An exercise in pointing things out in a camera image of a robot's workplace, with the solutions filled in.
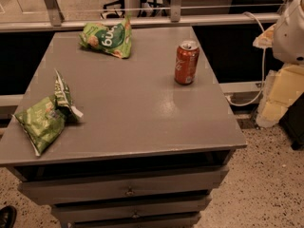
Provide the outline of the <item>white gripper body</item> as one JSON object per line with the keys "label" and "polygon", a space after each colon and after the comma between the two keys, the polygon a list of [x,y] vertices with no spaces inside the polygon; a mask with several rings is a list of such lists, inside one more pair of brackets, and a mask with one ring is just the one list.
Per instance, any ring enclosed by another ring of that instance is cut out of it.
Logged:
{"label": "white gripper body", "polygon": [[304,92],[304,66],[284,64],[279,71],[271,70],[265,81],[259,102],[256,123],[272,127]]}

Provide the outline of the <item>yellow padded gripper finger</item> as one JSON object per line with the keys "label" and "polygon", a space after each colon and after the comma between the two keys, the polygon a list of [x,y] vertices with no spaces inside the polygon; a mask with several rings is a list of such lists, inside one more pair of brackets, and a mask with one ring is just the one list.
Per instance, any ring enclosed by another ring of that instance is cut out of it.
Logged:
{"label": "yellow padded gripper finger", "polygon": [[271,25],[263,31],[253,42],[256,48],[271,48],[274,40],[274,30],[276,25]]}

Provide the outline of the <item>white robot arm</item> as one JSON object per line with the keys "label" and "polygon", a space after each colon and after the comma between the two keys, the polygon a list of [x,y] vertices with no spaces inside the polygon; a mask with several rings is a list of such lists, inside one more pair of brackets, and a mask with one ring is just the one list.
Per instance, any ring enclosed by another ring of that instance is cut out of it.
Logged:
{"label": "white robot arm", "polygon": [[279,71],[270,70],[266,76],[257,108],[257,125],[271,127],[304,93],[304,0],[293,0],[253,46],[271,48],[273,56],[283,63]]}

